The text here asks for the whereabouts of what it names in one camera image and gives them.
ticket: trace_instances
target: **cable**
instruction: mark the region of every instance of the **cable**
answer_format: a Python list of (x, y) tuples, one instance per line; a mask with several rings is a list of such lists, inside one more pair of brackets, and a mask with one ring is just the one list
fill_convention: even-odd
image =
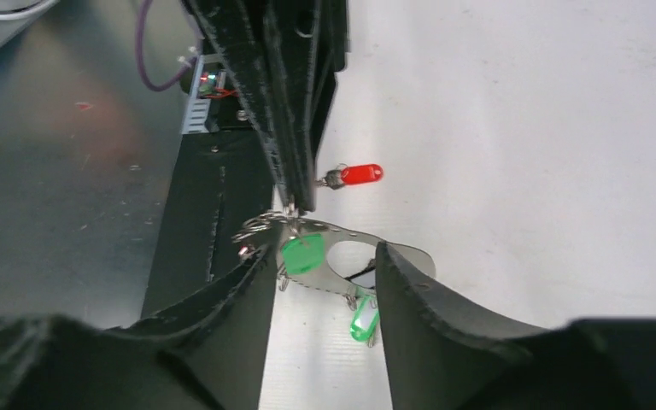
[(31, 17), (33, 15), (37, 15), (38, 13), (40, 13), (40, 12), (48, 9), (49, 7), (53, 6), (58, 1), (59, 0), (44, 0), (43, 2), (34, 4), (33, 6), (29, 7), (28, 9), (18, 11), (16, 13), (10, 13), (10, 14), (0, 13), (0, 21), (21, 20), (21, 19), (25, 19), (27, 17)]
[(202, 35), (199, 29), (195, 26), (194, 22), (191, 20), (190, 15), (185, 10), (185, 6), (182, 4), (182, 2), (180, 2), (180, 7), (182, 8), (184, 16), (187, 19), (188, 24), (190, 24), (190, 28), (192, 28), (192, 31), (195, 33), (197, 46), (194, 47), (194, 54), (196, 55), (191, 57), (189, 60), (185, 57), (180, 57), (179, 61), (183, 63), (183, 66), (179, 69), (179, 71), (177, 71), (176, 74), (172, 76), (172, 78), (168, 79), (163, 84), (157, 85), (153, 83), (152, 80), (149, 79), (147, 68), (144, 64), (144, 28), (147, 25), (147, 14), (149, 13), (149, 8), (152, 7), (152, 3), (153, 0), (144, 0), (139, 6), (137, 29), (135, 30), (134, 55), (137, 59), (137, 71), (139, 72), (139, 78), (142, 80), (144, 85), (152, 91), (162, 92), (177, 84), (179, 79), (185, 75), (185, 73), (187, 73), (191, 67), (195, 66), (195, 63), (197, 62), (197, 56), (202, 53)]

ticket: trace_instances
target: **red key tag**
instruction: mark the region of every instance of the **red key tag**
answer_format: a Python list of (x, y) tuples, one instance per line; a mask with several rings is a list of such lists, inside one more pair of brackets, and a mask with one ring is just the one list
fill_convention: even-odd
[(377, 164), (345, 167), (341, 171), (341, 179), (346, 185), (366, 184), (380, 181), (384, 177), (384, 169)]

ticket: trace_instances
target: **green key tag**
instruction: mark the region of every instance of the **green key tag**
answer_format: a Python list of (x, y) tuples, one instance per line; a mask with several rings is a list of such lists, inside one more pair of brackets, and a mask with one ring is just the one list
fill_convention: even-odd
[(285, 273), (302, 275), (323, 265), (325, 260), (325, 241), (318, 233), (297, 237), (283, 246), (283, 262)]
[(366, 342), (376, 330), (378, 324), (378, 302), (376, 296), (369, 295), (360, 299), (351, 322), (351, 337), (356, 342)]

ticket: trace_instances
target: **metal plate with hole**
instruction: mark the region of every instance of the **metal plate with hole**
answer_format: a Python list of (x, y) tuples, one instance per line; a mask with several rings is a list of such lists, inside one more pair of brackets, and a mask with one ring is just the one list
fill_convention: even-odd
[[(281, 243), (286, 243), (291, 238), (293, 238), (293, 236), (291, 230), (287, 226), (282, 225), (282, 227), (283, 232), (281, 234), (280, 241)], [(331, 248), (337, 243), (346, 241), (360, 242), (371, 246), (377, 246), (381, 242), (387, 242), (399, 253), (401, 253), (401, 255), (403, 255), (403, 257), (405, 257), (409, 262), (414, 264), (421, 272), (425, 273), (431, 278), (436, 276), (436, 266), (434, 265), (433, 259), (429, 254), (421, 249), (402, 245), (400, 243), (391, 243), (368, 233), (351, 231), (349, 229), (342, 228), (341, 226), (322, 221), (318, 222), (316, 220), (301, 220), (301, 233), (306, 235), (319, 233), (325, 241), (326, 254), (330, 252)], [(277, 258), (278, 266), (280, 267), (283, 265), (283, 257), (279, 252), (277, 253)], [(343, 278), (329, 265), (327, 258), (321, 266), (313, 269), (310, 273), (305, 273), (297, 276), (289, 276), (288, 278), (291, 281), (307, 288), (324, 290), (326, 292), (343, 296), (361, 296), (365, 294), (373, 295), (376, 293), (376, 291), (373, 289), (359, 286), (347, 280), (346, 278)]]

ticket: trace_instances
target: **key tag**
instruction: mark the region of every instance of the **key tag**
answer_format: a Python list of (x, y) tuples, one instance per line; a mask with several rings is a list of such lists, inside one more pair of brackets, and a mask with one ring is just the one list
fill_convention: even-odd
[(376, 296), (369, 295), (362, 297), (351, 322), (351, 337), (356, 342), (369, 342), (371, 336), (376, 331), (377, 324), (378, 301), (376, 300)]
[(285, 273), (288, 276), (302, 275), (323, 265), (325, 240), (319, 233), (295, 237), (280, 252), (283, 254)]
[(380, 181), (384, 177), (384, 169), (378, 164), (345, 167), (341, 170), (341, 180), (346, 185), (367, 184)]

